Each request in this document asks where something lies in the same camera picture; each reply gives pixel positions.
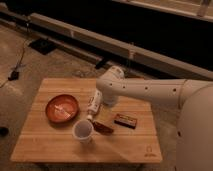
wooden bowl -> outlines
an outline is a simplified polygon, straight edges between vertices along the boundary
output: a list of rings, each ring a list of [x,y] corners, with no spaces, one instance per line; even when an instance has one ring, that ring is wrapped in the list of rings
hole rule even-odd
[[[78,114],[78,101],[71,95],[62,94],[51,99],[45,111],[51,122],[67,122]]]

paper cup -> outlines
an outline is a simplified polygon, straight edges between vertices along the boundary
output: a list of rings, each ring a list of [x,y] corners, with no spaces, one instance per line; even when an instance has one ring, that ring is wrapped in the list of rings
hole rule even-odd
[[[93,125],[88,120],[80,120],[75,123],[72,129],[73,137],[81,143],[88,143],[91,141]]]

bottle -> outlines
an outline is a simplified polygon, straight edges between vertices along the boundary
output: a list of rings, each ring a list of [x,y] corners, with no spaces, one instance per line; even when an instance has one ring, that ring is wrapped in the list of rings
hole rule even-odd
[[[102,93],[96,89],[90,98],[88,107],[87,107],[87,119],[93,121],[94,116],[98,113],[99,108],[102,103]]]

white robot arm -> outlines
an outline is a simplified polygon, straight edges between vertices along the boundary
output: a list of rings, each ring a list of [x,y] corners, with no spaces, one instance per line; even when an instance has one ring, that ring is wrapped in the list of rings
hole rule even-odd
[[[177,171],[213,170],[213,82],[125,79],[123,70],[113,66],[96,87],[109,106],[127,96],[180,108]]]

concrete floor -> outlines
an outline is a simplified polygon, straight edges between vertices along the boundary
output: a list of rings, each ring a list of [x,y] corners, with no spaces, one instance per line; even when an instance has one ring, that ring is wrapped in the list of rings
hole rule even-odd
[[[0,84],[4,82],[11,68],[20,58],[25,35],[0,24]],[[94,64],[88,63],[71,54],[56,49],[43,56],[26,47],[20,68],[20,79],[8,82],[0,89],[0,126],[7,126],[10,133],[0,137],[0,170],[143,170],[143,171],[173,171],[176,154],[176,124],[179,111],[152,106],[158,131],[163,162],[160,164],[145,164],[138,168],[132,164],[48,164],[41,168],[35,164],[13,163],[10,156],[31,107],[33,99],[44,77],[97,77],[105,69],[95,70]]]

